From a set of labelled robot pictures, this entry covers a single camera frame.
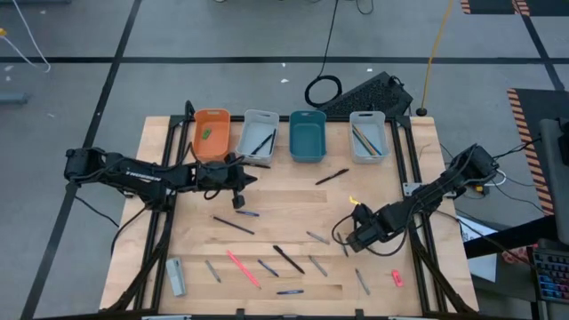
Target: green object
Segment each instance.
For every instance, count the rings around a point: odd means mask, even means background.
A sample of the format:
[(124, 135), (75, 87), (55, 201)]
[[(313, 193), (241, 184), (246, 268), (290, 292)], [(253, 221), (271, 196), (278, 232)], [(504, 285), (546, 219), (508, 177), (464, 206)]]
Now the green object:
[(319, 163), (326, 155), (326, 114), (294, 111), (290, 117), (290, 150), (299, 163)]
[(202, 139), (206, 140), (207, 138), (209, 138), (210, 133), (212, 133), (212, 129), (205, 129), (204, 134), (202, 134)]

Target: pink marker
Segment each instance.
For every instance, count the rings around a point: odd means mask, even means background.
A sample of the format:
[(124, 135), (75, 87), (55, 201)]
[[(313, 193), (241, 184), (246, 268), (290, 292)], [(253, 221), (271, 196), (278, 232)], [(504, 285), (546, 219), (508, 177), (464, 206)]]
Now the pink marker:
[(241, 269), (241, 271), (243, 271), (243, 273), (249, 278), (249, 280), (251, 280), (251, 282), (260, 289), (260, 284), (257, 281), (257, 279), (255, 279), (255, 277), (252, 276), (251, 272), (249, 272), (249, 270), (247, 270), (247, 268), (243, 265), (243, 263), (241, 263), (241, 261), (239, 261), (229, 250), (228, 250), (228, 256), (233, 260), (233, 262), (235, 262), (235, 264), (237, 264), (237, 266)]
[(401, 280), (401, 276), (399, 276), (399, 271), (393, 270), (391, 271), (391, 275), (393, 276), (393, 280), (395, 281), (395, 285), (398, 287), (403, 286), (403, 280)]

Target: black metal frame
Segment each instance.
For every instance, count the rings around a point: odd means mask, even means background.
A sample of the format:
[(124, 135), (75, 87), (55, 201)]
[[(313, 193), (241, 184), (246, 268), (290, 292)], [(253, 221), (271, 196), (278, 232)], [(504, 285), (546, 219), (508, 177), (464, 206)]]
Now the black metal frame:
[[(172, 155), (172, 147), (174, 142), (175, 132), (178, 127), (181, 127), (180, 131), (180, 139), (178, 143), (178, 151), (177, 151), (177, 161), (180, 161), (180, 158), (183, 155), (184, 148), (188, 141), (188, 129), (189, 129), (189, 122), (184, 121), (186, 119), (185, 116), (171, 116), (170, 122), (168, 124), (168, 133), (166, 134), (166, 141), (164, 145), (164, 153), (162, 158), (162, 165), (168, 165), (171, 155)], [(280, 116), (280, 122), (288, 122), (289, 116)], [(243, 122), (244, 116), (232, 116), (231, 122)], [(329, 116), (326, 120), (327, 122), (348, 122), (348, 116)], [(391, 127), (391, 133), (393, 138), (393, 145), (395, 150), (395, 156), (397, 160), (397, 170), (400, 179), (400, 187), (402, 194), (403, 192), (403, 183), (407, 182), (407, 171), (405, 168), (405, 159), (403, 155), (403, 149), (401, 146), (401, 136), (399, 134), (399, 128), (402, 127), (405, 132), (405, 140), (407, 143), (407, 147), (409, 150), (409, 157), (411, 161), (411, 169), (413, 172), (413, 180), (414, 182), (421, 182), (421, 170), (419, 167), (419, 159), (417, 157), (417, 153), (415, 150), (415, 144), (413, 139), (413, 131), (411, 127), (411, 120), (408, 116), (396, 116), (387, 118), (385, 121), (386, 124), (389, 124)], [(144, 248), (144, 255), (142, 259), (142, 264), (146, 263), (149, 260), (150, 254), (153, 252), (154, 243), (156, 241), (156, 232), (158, 231), (158, 221), (162, 214), (165, 214), (167, 221), (173, 221), (173, 215), (175, 213), (175, 201), (176, 195), (171, 196), (172, 201), (172, 209), (167, 212), (152, 212), (152, 216), (150, 218), (150, 223), (148, 226), (148, 234), (147, 240)], [(429, 217), (426, 215), (421, 216), (422, 225), (424, 226), (424, 238), (425, 244), (427, 246), (428, 252), (430, 257), (433, 259), (435, 264), (438, 266), (437, 263), (437, 252), (435, 248), (435, 241), (432, 234), (432, 228), (430, 226)], [(163, 233), (170, 234), (172, 228), (171, 223), (164, 224)], [(412, 220), (411, 225), (409, 228), (416, 228), (414, 220)], [(415, 238), (411, 239), (412, 241), (420, 241), (418, 236), (415, 233)], [(134, 297), (133, 303), (133, 310), (118, 310), (118, 311), (104, 311), (102, 310), (101, 313), (98, 314), (87, 314), (87, 315), (74, 315), (74, 316), (59, 316), (49, 319), (99, 319), (104, 318), (106, 320), (109, 319), (120, 319), (120, 320), (130, 320), (130, 319), (140, 319), (142, 316), (157, 316), (158, 309), (160, 305), (161, 294), (163, 290), (163, 282), (164, 282), (164, 271), (165, 271), (165, 262), (168, 255), (168, 245), (170, 243), (170, 238), (167, 238), (165, 250), (157, 262), (156, 268), (156, 281), (154, 284), (154, 288), (152, 291), (152, 298), (150, 308), (142, 308), (144, 295), (146, 291), (146, 283), (143, 283), (140, 289), (137, 291)], [(429, 294), (427, 291), (427, 284), (425, 281), (424, 276), (424, 269), (423, 269), (423, 262), (418, 257), (415, 251), (413, 251), (413, 264), (415, 268), (415, 275), (417, 277), (417, 289), (419, 294), (419, 300), (421, 303), (421, 313), (422, 316), (433, 317), (433, 318), (440, 318), (440, 319), (506, 319), (501, 317), (492, 317), (492, 316), (480, 316), (480, 315), (468, 315), (462, 313), (448, 313), (446, 307), (446, 300), (443, 291), (439, 284), (433, 281), (433, 285), (435, 288), (435, 294), (437, 298), (437, 308), (438, 311), (432, 311), (429, 306)], [(214, 319), (237, 319), (237, 320), (245, 320), (245, 310), (244, 309), (237, 309), (234, 315), (192, 315), (192, 319), (204, 319), (204, 320), (214, 320)], [(276, 316), (246, 316), (247, 319), (276, 319)], [(362, 309), (356, 309), (355, 314), (353, 316), (299, 316), (301, 319), (309, 320), (320, 320), (320, 319), (336, 319), (336, 320), (363, 320), (363, 319), (377, 319), (377, 320), (387, 320), (389, 316), (365, 316), (364, 311)]]

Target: wooden tabletop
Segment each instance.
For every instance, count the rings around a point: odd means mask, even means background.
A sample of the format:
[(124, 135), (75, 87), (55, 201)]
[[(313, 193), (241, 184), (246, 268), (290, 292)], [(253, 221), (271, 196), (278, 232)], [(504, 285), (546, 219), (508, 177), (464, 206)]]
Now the wooden tabletop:
[[(138, 159), (161, 161), (168, 121), (168, 117), (147, 118)], [(425, 182), (431, 182), (445, 169), (434, 120), (430, 117), (413, 118), (412, 124), (421, 175)], [(280, 124), (271, 169), (245, 167), (247, 173), (259, 180), (247, 186), (242, 193), (246, 201), (244, 209), (259, 212), (259, 218), (234, 213), (229, 191), (222, 191), (212, 201), (205, 201), (202, 194), (180, 194), (169, 257), (181, 258), (188, 294), (174, 297), (166, 276), (160, 313), (233, 315), (237, 308), (244, 308), (248, 315), (352, 316), (356, 308), (361, 308), (367, 316), (419, 316), (421, 305), (408, 243), (392, 257), (377, 257), (366, 251), (354, 253), (348, 248), (349, 257), (346, 258), (341, 247), (331, 239), (333, 225), (354, 208), (349, 196), (367, 204), (372, 210), (402, 199), (389, 125), (386, 134), (391, 153), (381, 164), (354, 164), (351, 161), (348, 128), (348, 123), (327, 123), (327, 155), (324, 160), (319, 164), (297, 164), (289, 153), (289, 124)], [(194, 125), (189, 130), (191, 138)], [(232, 149), (238, 143), (241, 131), (241, 123), (232, 124)], [(405, 132), (401, 129), (400, 136), (407, 174), (412, 180)], [(315, 185), (316, 181), (342, 168), (349, 168), (349, 172)], [(127, 199), (122, 223), (142, 206), (138, 199)], [(454, 215), (450, 200), (444, 200), (439, 210)], [(213, 215), (249, 228), (255, 235), (221, 224), (212, 219)], [(101, 299), (102, 308), (115, 302), (139, 271), (149, 219), (150, 213), (142, 215), (118, 238)], [(431, 225), (441, 271), (456, 292), (477, 309), (457, 222), (433, 214)], [(346, 221), (338, 230), (345, 239), (352, 228), (351, 221)], [(330, 240), (331, 244), (318, 242), (306, 231)], [(400, 241), (401, 236), (398, 236), (387, 244), (373, 244), (373, 249), (390, 252)], [(278, 255), (273, 244), (278, 244), (306, 274), (298, 272)], [(247, 279), (227, 256), (227, 250), (244, 263), (260, 281), (262, 289)], [(316, 258), (328, 277), (318, 271), (308, 255)], [(271, 275), (257, 259), (266, 262), (280, 277)], [(209, 260), (217, 270), (220, 284), (208, 270), (205, 260)], [(359, 269), (368, 285), (369, 296), (358, 282), (355, 268)], [(392, 270), (399, 271), (403, 287), (395, 287)], [(432, 280), (428, 271), (425, 274), (430, 306), (436, 309)], [(148, 282), (153, 284), (154, 281), (153, 272)], [(147, 285), (145, 306), (149, 305), (152, 287)], [(304, 293), (276, 295), (276, 292), (294, 289), (303, 289)]]

